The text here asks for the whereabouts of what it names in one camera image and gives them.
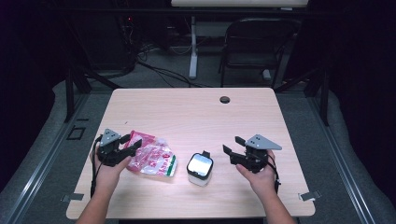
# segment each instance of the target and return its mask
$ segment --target chair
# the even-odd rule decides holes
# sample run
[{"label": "chair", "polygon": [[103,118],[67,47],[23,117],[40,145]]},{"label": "chair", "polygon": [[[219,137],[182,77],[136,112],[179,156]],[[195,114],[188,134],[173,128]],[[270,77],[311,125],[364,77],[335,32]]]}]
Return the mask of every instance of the chair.
[{"label": "chair", "polygon": [[287,19],[245,18],[233,22],[225,34],[219,73],[224,85],[225,68],[274,70],[274,88],[283,51],[298,33],[300,23]]}]

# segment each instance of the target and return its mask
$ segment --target gray carpet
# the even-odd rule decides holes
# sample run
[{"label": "gray carpet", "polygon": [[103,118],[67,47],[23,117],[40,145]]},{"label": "gray carpet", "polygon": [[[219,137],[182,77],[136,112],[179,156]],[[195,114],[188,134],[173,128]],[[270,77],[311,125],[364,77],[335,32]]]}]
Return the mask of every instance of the gray carpet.
[{"label": "gray carpet", "polygon": [[[205,51],[205,49],[199,52],[198,78],[193,82],[218,87],[219,54],[210,50]],[[190,54],[176,55],[172,52],[154,50],[148,54],[146,63],[178,72],[186,77],[190,66]],[[185,83],[165,78],[175,87],[188,87]],[[131,74],[111,80],[127,88],[169,87],[159,75],[140,65]],[[236,80],[231,78],[229,81],[236,83]],[[54,88],[56,102],[48,122],[20,169],[0,194],[0,210],[2,211],[0,223],[15,220],[9,219],[10,216],[17,217],[17,222],[21,223],[73,223],[65,216],[68,203],[61,202],[61,199],[65,194],[74,191],[110,96],[110,90],[101,83],[91,80],[91,84],[94,90],[90,95],[78,94],[78,112],[67,125],[63,124],[65,118],[64,83]],[[277,99],[308,187],[311,191],[318,190],[322,194],[322,197],[315,201],[317,212],[312,217],[300,217],[300,222],[362,223],[345,181],[334,163],[331,145],[323,132],[320,120],[316,117],[317,111],[312,107],[312,99],[305,98],[300,87],[279,93]],[[367,202],[374,221],[396,223],[393,206],[373,184],[347,141],[346,127],[338,109],[338,102],[332,94],[329,122],[329,129],[336,138],[350,171],[360,186],[361,194]],[[66,140],[73,127],[85,128],[80,140]],[[58,136],[61,136],[61,140],[59,143],[54,143],[54,139]],[[37,191],[32,193],[31,201],[24,206],[18,206],[23,188],[35,173],[35,168],[54,147],[58,147],[59,152],[53,155],[53,163],[49,165],[50,170],[44,174],[44,181],[39,183]],[[18,216],[15,216],[15,210],[20,213]],[[108,223],[117,223],[117,220],[109,220]]]}]

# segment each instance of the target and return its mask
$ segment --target office chair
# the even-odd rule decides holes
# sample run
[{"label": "office chair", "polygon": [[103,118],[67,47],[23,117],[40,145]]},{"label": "office chair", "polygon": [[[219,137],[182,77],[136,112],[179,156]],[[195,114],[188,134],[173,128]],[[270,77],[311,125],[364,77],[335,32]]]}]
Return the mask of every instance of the office chair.
[{"label": "office chair", "polygon": [[225,34],[219,66],[221,87],[225,68],[274,70],[271,88],[276,84],[283,51],[298,33],[300,23],[295,20],[244,18],[233,22]]}]

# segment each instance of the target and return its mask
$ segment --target dark background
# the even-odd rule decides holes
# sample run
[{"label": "dark background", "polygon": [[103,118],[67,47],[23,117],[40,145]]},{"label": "dark background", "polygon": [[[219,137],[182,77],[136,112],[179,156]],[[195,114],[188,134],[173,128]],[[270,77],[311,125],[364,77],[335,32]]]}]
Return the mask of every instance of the dark background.
[{"label": "dark background", "polygon": [[[90,55],[67,24],[39,10],[40,4],[23,0],[1,3],[1,189],[50,113],[52,87],[64,80],[69,68],[67,55],[87,67],[92,65]],[[331,90],[339,98],[350,142],[374,182],[395,204],[396,185],[390,180],[396,176],[396,22],[391,16],[396,8],[387,2],[356,0],[311,1],[309,9],[345,11],[345,16],[330,21],[305,20],[285,76],[302,75],[330,55]],[[157,34],[148,28],[155,20],[145,22],[142,32]],[[122,48],[124,42],[119,37],[113,36],[114,46],[131,52]],[[166,48],[161,40],[157,40],[159,45]],[[128,66],[128,58],[123,60],[113,65]]]}]

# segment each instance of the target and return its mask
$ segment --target plastic packaging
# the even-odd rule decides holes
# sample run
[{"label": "plastic packaging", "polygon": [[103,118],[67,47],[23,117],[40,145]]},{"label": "plastic packaging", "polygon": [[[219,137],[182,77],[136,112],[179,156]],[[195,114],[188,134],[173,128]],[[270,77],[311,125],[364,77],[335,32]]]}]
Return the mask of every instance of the plastic packaging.
[{"label": "plastic packaging", "polygon": [[147,175],[173,176],[177,167],[176,156],[166,141],[149,134],[131,131],[131,139],[125,147],[142,139],[142,147],[136,151],[127,169]]}]

